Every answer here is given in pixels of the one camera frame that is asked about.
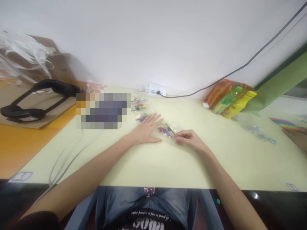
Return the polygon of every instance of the cardboard box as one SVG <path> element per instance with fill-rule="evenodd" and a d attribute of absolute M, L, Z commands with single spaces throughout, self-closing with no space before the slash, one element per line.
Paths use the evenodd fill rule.
<path fill-rule="evenodd" d="M 209 105 L 209 109 L 212 109 L 226 93 L 236 88 L 237 86 L 242 87 L 242 90 L 238 93 L 238 96 L 235 101 L 242 98 L 243 95 L 245 95 L 248 91 L 255 92 L 255 89 L 250 87 L 248 84 L 237 81 L 231 81 L 228 79 L 223 79 L 215 84 L 215 86 L 212 88 L 212 90 L 204 99 L 204 102 L 206 102 Z"/>
<path fill-rule="evenodd" d="M 65 57 L 70 54 L 62 54 L 59 51 L 58 47 L 55 45 L 54 41 L 51 39 L 36 37 L 36 36 L 31 36 L 31 37 L 34 38 L 37 42 L 43 44 L 44 46 L 53 47 L 56 50 L 53 53 L 53 55 L 49 55 L 47 57 L 47 60 L 53 64 L 54 68 L 51 69 L 52 65 L 49 62 L 46 62 L 46 67 L 49 69 L 51 78 L 54 80 L 65 82 L 65 83 L 74 84 L 76 82 L 75 76 L 65 61 Z M 5 50 L 0 50 L 0 53 L 4 55 Z M 9 53 L 8 58 L 12 60 L 13 62 L 27 69 L 32 68 L 34 66 L 17 53 L 13 53 L 13 52 Z M 36 82 L 40 82 L 41 80 L 49 78 L 42 68 L 35 69 L 35 70 L 25 70 L 25 69 L 19 69 L 19 70 Z M 30 82 L 29 80 L 26 80 L 23 77 L 19 77 L 19 79 L 22 80 L 26 84 L 33 85 L 32 82 Z"/>

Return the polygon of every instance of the black t-shirt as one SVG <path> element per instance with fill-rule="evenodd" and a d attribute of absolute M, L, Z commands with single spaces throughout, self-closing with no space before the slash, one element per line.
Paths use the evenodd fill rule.
<path fill-rule="evenodd" d="M 11 230 L 59 230 L 57 216 L 48 211 L 32 213 L 19 220 Z M 184 230 L 184 226 L 168 215 L 151 209 L 135 208 L 108 224 L 104 230 Z"/>

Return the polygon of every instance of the white wall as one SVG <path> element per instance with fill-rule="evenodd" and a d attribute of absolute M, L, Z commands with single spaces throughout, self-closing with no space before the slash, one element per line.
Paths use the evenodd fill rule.
<path fill-rule="evenodd" d="M 79 80 L 130 88 L 153 81 L 193 92 L 246 63 L 304 2 L 11 0 L 0 1 L 0 29 L 53 39 L 74 56 Z M 255 86 L 293 54 L 307 42 L 306 13 L 229 79 Z"/>

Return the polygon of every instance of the cable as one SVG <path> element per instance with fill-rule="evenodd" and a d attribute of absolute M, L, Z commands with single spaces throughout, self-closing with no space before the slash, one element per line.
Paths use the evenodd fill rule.
<path fill-rule="evenodd" d="M 72 161 L 68 164 L 68 166 L 66 167 L 66 169 L 64 170 L 64 172 L 62 173 L 62 175 L 57 179 L 57 181 L 56 182 L 54 182 L 53 184 L 49 184 L 49 188 L 33 203 L 33 205 L 35 205 L 44 195 L 46 195 L 61 179 L 62 179 L 62 177 L 64 176 L 64 174 L 66 173 L 66 171 L 68 170 L 68 168 L 71 166 L 71 164 L 74 162 L 74 160 L 79 156 L 79 154 L 80 153 L 82 153 L 90 144 L 92 144 L 95 140 L 97 140 L 98 139 L 98 137 L 100 137 L 100 135 L 102 134 L 102 132 L 103 132 L 103 130 L 101 131 L 101 133 L 94 139 L 94 140 L 92 140 L 90 143 L 88 143 L 85 147 L 83 147 L 76 155 L 75 155 L 75 157 L 72 159 Z"/>
<path fill-rule="evenodd" d="M 211 85 L 209 85 L 209 86 L 206 86 L 205 88 L 202 88 L 202 89 L 200 89 L 200 90 L 197 90 L 196 92 L 194 92 L 194 93 L 192 93 L 192 94 L 189 94 L 189 95 L 182 95 L 182 96 L 174 96 L 174 97 L 167 97 L 167 96 L 163 96 L 162 94 L 161 94 L 161 92 L 158 90 L 157 91 L 157 94 L 159 94 L 160 96 L 162 96 L 162 97 L 165 97 L 165 98 L 177 98 L 177 97 L 187 97 L 187 96 L 192 96 L 192 95 L 194 95 L 194 94 L 196 94 L 196 93 L 198 93 L 199 91 L 202 91 L 202 90 L 204 90 L 204 89 L 207 89 L 207 88 L 209 88 L 209 87 L 211 87 L 211 86 L 213 86 L 213 85 L 215 85 L 216 83 L 218 83 L 220 80 L 222 80 L 222 79 L 224 79 L 224 78 L 226 78 L 226 77 L 228 77 L 228 76 L 230 76 L 230 75 L 232 75 L 233 73 L 235 73 L 235 72 L 237 72 L 237 71 L 239 71 L 240 69 L 243 69 L 244 67 L 246 67 L 249 63 L 251 63 L 251 61 L 261 52 L 261 51 L 263 51 L 272 41 L 274 41 L 275 40 L 275 38 L 277 38 L 280 34 L 281 34 L 281 32 L 283 32 L 284 31 L 284 29 L 299 15 L 299 13 L 305 8 L 305 6 L 307 5 L 307 2 L 298 10 L 298 12 L 296 12 L 296 14 L 286 23 L 286 25 L 284 25 L 284 27 L 283 28 L 281 28 L 281 30 L 268 42 L 268 43 L 266 43 L 245 65 L 243 65 L 243 66 L 241 66 L 240 68 L 238 68 L 238 69 L 236 69 L 235 71 L 232 71 L 231 73 L 229 73 L 229 74 L 227 74 L 226 76 L 224 76 L 224 77 L 222 77 L 221 79 L 219 79 L 219 80 L 217 80 L 216 82 L 214 82 L 214 83 L 212 83 Z"/>
<path fill-rule="evenodd" d="M 64 165 L 65 165 L 65 163 L 66 163 L 67 158 L 68 158 L 68 157 L 70 156 L 70 154 L 74 151 L 74 149 L 75 149 L 76 146 L 77 146 L 77 143 L 79 143 L 79 142 L 81 141 L 81 139 L 83 138 L 83 136 L 84 136 L 84 131 L 83 131 L 83 129 L 82 129 L 81 137 L 77 140 L 77 142 L 74 143 L 74 148 L 67 154 L 67 156 L 65 157 L 65 159 L 64 159 L 64 161 L 63 161 L 63 163 L 62 163 L 60 169 L 58 170 L 57 175 L 56 175 L 56 176 L 54 177 L 54 179 L 51 181 L 52 173 L 53 173 L 53 170 L 54 170 L 55 166 L 56 166 L 57 163 L 58 163 L 58 160 L 60 159 L 60 157 L 62 156 L 62 154 L 65 152 L 65 150 L 68 148 L 68 146 L 69 146 L 70 144 L 66 145 L 66 147 L 63 149 L 63 151 L 60 153 L 60 155 L 58 156 L 57 160 L 55 161 L 55 163 L 54 163 L 54 165 L 53 165 L 53 167 L 52 167 L 52 170 L 51 170 L 51 172 L 50 172 L 50 174 L 49 174 L 49 186 L 51 186 L 51 185 L 54 183 L 55 179 L 58 177 L 58 175 L 59 175 L 60 172 L 62 171 L 62 169 L 63 169 L 63 167 L 64 167 Z"/>

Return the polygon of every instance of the rainbow object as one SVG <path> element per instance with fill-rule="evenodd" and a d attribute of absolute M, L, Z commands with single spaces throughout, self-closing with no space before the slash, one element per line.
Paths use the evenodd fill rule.
<path fill-rule="evenodd" d="M 276 124 L 280 125 L 282 128 L 300 131 L 300 129 L 295 124 L 291 123 L 290 121 L 278 119 L 278 118 L 270 118 L 270 119 L 274 121 Z"/>

